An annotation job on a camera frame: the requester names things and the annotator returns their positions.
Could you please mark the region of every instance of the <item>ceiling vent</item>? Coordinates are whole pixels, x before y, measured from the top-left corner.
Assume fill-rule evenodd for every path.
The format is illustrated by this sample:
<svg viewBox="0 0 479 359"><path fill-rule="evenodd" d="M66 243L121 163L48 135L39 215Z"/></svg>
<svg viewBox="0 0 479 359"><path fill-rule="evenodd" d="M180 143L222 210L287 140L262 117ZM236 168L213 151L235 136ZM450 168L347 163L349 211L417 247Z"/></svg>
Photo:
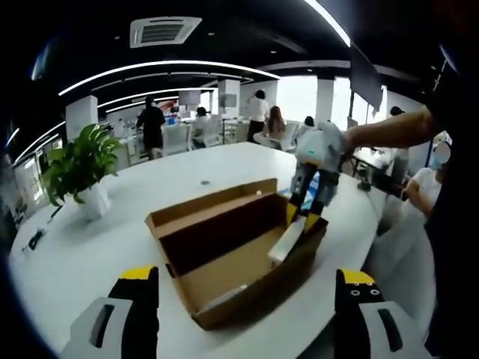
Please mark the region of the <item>ceiling vent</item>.
<svg viewBox="0 0 479 359"><path fill-rule="evenodd" d="M132 22L129 31L129 47L154 45L179 45L200 24L198 17L154 17Z"/></svg>

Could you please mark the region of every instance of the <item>white table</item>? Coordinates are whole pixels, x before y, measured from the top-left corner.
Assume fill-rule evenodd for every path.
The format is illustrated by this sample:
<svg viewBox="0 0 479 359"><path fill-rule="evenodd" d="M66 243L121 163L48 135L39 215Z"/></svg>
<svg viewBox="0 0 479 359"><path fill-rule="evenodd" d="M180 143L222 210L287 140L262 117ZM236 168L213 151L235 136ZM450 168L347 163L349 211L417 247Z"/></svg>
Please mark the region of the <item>white table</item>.
<svg viewBox="0 0 479 359"><path fill-rule="evenodd" d="M112 209L86 223L68 201L37 249L21 253L53 212L40 210L20 229L10 265L20 298L46 341L59 352L73 320L106 296L118 276L147 264L160 267L158 358L278 358L299 355L333 315L335 271L360 269L373 242L385 195L367 194L341 176L324 217L329 227L309 280L273 313L248 328L206 332L188 317L165 272L157 244L144 224L153 210L245 182L278 178L286 188L294 156L250 143L232 144L157 159L105 178ZM210 181L202 185L202 180Z"/></svg>

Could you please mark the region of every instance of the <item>cardboard box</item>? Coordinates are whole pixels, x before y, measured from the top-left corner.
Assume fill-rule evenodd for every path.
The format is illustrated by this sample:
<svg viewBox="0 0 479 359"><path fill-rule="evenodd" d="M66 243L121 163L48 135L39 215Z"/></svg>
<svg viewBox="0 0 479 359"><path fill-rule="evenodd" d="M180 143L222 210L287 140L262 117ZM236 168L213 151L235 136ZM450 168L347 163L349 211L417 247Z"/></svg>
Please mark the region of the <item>cardboard box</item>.
<svg viewBox="0 0 479 359"><path fill-rule="evenodd" d="M174 287L191 317L212 329L262 295L274 295L312 263L327 222L318 221L281 265L268 253L286 230L276 179L239 185L150 213Z"/></svg>

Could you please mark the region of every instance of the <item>black ceiling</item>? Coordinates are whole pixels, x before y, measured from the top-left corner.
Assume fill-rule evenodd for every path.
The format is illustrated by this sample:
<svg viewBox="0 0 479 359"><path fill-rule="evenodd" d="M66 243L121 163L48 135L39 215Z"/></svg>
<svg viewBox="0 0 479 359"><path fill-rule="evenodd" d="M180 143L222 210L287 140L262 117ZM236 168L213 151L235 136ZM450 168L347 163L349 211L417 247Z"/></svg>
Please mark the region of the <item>black ceiling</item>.
<svg viewBox="0 0 479 359"><path fill-rule="evenodd" d="M373 64L420 78L430 76L431 66L439 66L441 58L437 42L427 26L427 12L420 5L422 1L319 2ZM131 49L131 21L157 16L195 16L202 18L202 22L183 45ZM19 89L12 91L11 96L24 91L35 58L49 44L41 79L34 87L28 85L33 93L37 93L37 88L44 89L41 95L35 96L35 99L41 99L39 103L35 99L30 101L35 108L45 105L44 96L52 101L49 107L62 108L89 93L98 96L99 103L102 103L164 88L197 87L215 79L214 76L170 75L125 81L154 73L214 72L257 81L268 79L241 70L154 66L105 76L55 99L59 91L90 76L149 61L218 61L256 68L287 61L349 60L348 48L339 36L303 0L83 0L69 4L59 4L58 1L48 4L47 1L33 4L28 10L19 7L16 16L6 19L10 32L15 24L18 28L19 19L22 19L22 30L27 31L7 40L5 45L10 49L8 53L13 55L7 59L9 75L13 79L11 88ZM26 34L28 41L20 41ZM91 92L111 82L116 83ZM22 100L17 97L10 104L18 107ZM38 131L48 129L51 123L58 121L53 115L47 117L40 120L41 116L37 116L36 122L40 123L35 123L32 128L38 128ZM17 121L32 121L32 117L29 114Z"/></svg>

